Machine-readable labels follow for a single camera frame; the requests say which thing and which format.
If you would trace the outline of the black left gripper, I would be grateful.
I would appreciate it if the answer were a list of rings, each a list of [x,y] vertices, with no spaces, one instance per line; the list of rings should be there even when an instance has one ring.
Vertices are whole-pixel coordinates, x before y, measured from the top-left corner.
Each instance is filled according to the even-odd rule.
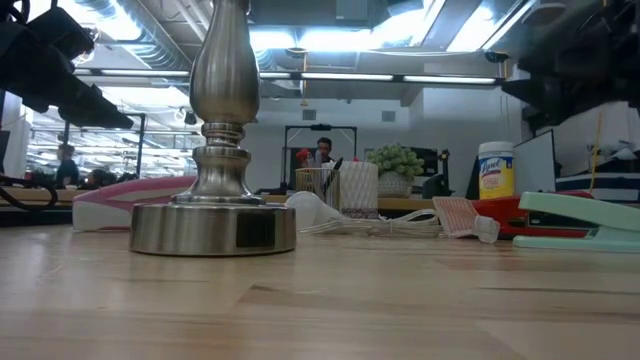
[[[1,23],[1,89],[43,113],[58,107],[59,116],[77,127],[130,129],[133,121],[107,100],[95,85],[71,74],[70,62],[45,45],[26,26]]]

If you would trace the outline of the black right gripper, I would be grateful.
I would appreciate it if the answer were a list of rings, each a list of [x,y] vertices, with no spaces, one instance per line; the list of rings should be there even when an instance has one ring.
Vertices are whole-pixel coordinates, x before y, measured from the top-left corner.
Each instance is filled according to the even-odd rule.
[[[560,125],[605,103],[639,108],[639,1],[606,1],[572,27],[555,33],[521,57],[528,79],[501,90],[526,106],[533,131]]]

